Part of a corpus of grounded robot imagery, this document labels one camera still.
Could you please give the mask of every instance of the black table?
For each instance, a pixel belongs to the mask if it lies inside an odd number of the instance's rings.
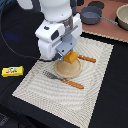
[[[6,9],[2,18],[6,41],[14,51],[39,58],[35,31],[44,19],[43,14],[24,11],[17,3],[11,6]],[[128,44],[85,33],[81,36],[114,45],[89,128],[128,128]],[[0,37],[0,70],[11,66],[24,67],[23,76],[7,78],[0,76],[0,105],[13,112],[32,117],[51,128],[77,128],[51,113],[12,96],[35,63],[36,60],[22,58],[12,53]]]

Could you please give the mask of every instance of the yellow object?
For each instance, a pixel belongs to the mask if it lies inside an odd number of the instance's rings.
[[[65,56],[64,56],[64,61],[72,64],[76,59],[78,58],[78,54],[73,51],[69,51]]]
[[[2,70],[2,76],[3,77],[20,76],[20,75],[23,75],[23,71],[24,71],[23,66],[3,68],[3,70]]]

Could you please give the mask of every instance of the table surface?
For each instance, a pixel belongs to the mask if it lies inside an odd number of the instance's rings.
[[[35,31],[42,23],[42,13],[22,10],[18,4],[3,15],[2,30],[10,47],[23,55],[40,57]],[[114,45],[101,85],[89,128],[128,127],[128,44],[83,33],[90,38]],[[0,104],[12,111],[31,116],[51,128],[77,128],[73,124],[12,96],[36,60],[22,58],[12,53],[0,36],[0,70],[23,66],[24,75],[3,78],[0,76]]]
[[[77,11],[81,12],[81,9],[88,6],[88,4],[92,0],[84,0],[84,5],[78,6]],[[116,11],[119,7],[128,4],[123,2],[116,2],[116,1],[107,1],[107,0],[100,0],[104,3],[104,8],[102,9],[102,16],[115,21],[116,19]],[[87,33],[93,33],[100,36],[105,36],[108,38],[114,38],[116,40],[121,40],[128,42],[128,31],[120,28],[118,25],[114,25],[107,20],[100,19],[99,23],[95,25],[87,25],[83,23],[83,30]]]

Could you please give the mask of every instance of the placemat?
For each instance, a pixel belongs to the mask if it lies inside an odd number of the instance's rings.
[[[100,1],[104,3],[104,8],[102,9],[102,16],[113,21],[116,21],[117,9],[122,5],[128,4],[128,1],[127,3],[123,3],[121,2],[121,0],[120,2],[110,1],[110,0],[100,0]],[[77,12],[80,13],[81,9],[88,6],[90,2],[92,2],[92,0],[84,0],[84,5],[77,7]],[[85,33],[128,43],[128,36],[127,36],[128,31],[102,18],[100,19],[100,22],[95,25],[87,25],[83,23],[82,28],[83,28],[83,32]]]
[[[77,41],[75,52],[97,60],[96,63],[80,60],[83,65],[82,72],[78,77],[71,79],[82,84],[84,89],[47,78],[43,75],[43,70],[57,75],[54,71],[55,62],[37,61],[13,96],[80,128],[87,128],[113,46],[83,37],[79,37]]]

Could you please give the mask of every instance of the cable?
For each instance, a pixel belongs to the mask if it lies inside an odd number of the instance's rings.
[[[3,4],[3,7],[2,7],[2,9],[1,9],[1,13],[0,13],[0,34],[1,34],[1,36],[2,36],[2,39],[3,39],[4,43],[7,45],[7,47],[8,47],[14,54],[16,54],[16,55],[18,55],[18,56],[21,56],[21,57],[24,57],[24,58],[31,58],[31,59],[35,59],[35,60],[39,60],[39,61],[43,61],[43,62],[52,62],[52,61],[57,60],[58,58],[56,58],[56,56],[55,56],[52,60],[44,60],[44,59],[40,59],[40,58],[36,58],[36,57],[32,57],[32,56],[21,55],[21,54],[15,52],[15,51],[8,45],[8,43],[6,42],[6,40],[5,40],[4,36],[3,36],[3,33],[2,33],[2,23],[1,23],[1,22],[2,22],[3,10],[4,10],[5,6],[6,6],[7,1],[8,1],[8,0],[5,0],[5,2],[4,2],[4,4]]]

